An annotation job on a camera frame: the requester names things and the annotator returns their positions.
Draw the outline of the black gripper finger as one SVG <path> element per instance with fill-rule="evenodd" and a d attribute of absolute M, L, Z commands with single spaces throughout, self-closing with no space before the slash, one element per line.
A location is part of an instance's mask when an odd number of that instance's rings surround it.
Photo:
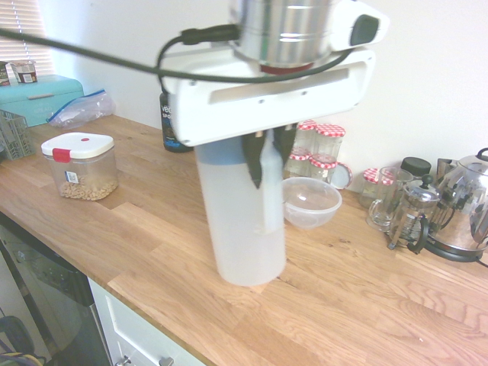
<path fill-rule="evenodd" d="M 296 124 L 274 128 L 274 147 L 280 154 L 282 167 L 285 167 L 293 149 L 296 131 Z"/>
<path fill-rule="evenodd" d="M 246 134 L 242 137 L 242 151 L 254 186 L 262 183 L 261 154 L 266 141 L 266 131 Z"/>

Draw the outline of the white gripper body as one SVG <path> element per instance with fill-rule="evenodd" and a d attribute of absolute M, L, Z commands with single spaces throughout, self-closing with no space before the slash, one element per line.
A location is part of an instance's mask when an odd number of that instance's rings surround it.
<path fill-rule="evenodd" d="M 168 77 L 173 130 L 183 144 L 199 146 L 350 110 L 364 97 L 375 61 L 372 50 L 356 49 L 318 75 L 265 84 Z"/>

